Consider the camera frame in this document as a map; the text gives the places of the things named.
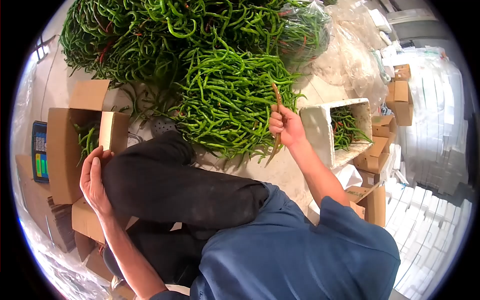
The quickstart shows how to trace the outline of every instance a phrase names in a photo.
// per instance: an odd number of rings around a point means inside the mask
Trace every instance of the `black pants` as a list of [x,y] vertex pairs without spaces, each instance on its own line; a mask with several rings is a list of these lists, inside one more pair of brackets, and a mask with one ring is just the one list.
[[[127,148],[103,170],[113,208],[138,220],[127,230],[167,284],[190,287],[203,246],[217,230],[251,222],[268,197],[258,181],[188,166],[194,151],[178,132]],[[182,229],[169,231],[174,222]],[[123,278],[109,249],[104,259]]]

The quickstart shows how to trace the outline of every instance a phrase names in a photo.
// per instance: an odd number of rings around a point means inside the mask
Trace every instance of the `white foam box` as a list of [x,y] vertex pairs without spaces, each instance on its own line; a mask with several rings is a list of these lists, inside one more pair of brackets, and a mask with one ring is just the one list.
[[370,104],[367,98],[321,103],[303,107],[299,112],[308,141],[321,161],[330,169],[346,164],[372,145],[372,143],[362,140],[358,144],[350,145],[348,151],[345,149],[334,149],[334,134],[330,110],[341,106],[350,108],[352,116],[357,119],[357,128],[371,139],[372,119],[370,117]]

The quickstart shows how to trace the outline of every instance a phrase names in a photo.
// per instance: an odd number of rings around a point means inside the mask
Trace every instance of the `man's left hand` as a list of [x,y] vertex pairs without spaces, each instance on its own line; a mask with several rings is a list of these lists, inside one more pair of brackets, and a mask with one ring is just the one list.
[[99,146],[87,156],[82,166],[80,189],[82,189],[85,199],[99,217],[113,216],[112,205],[102,183],[101,167],[102,164],[106,165],[113,155],[114,153],[111,150],[103,151],[103,146]]

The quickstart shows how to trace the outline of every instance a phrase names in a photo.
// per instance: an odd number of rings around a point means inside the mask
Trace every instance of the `blue shirt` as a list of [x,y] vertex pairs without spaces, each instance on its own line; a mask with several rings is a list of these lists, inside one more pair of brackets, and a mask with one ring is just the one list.
[[269,197],[253,222],[220,230],[205,245],[190,299],[388,299],[400,258],[385,229],[330,197],[314,226],[277,186],[265,186]]

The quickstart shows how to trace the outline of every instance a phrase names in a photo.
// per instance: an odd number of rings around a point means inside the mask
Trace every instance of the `digital scale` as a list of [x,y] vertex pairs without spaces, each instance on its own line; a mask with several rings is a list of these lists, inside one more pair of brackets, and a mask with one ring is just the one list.
[[47,166],[47,123],[34,121],[32,128],[33,179],[48,183]]

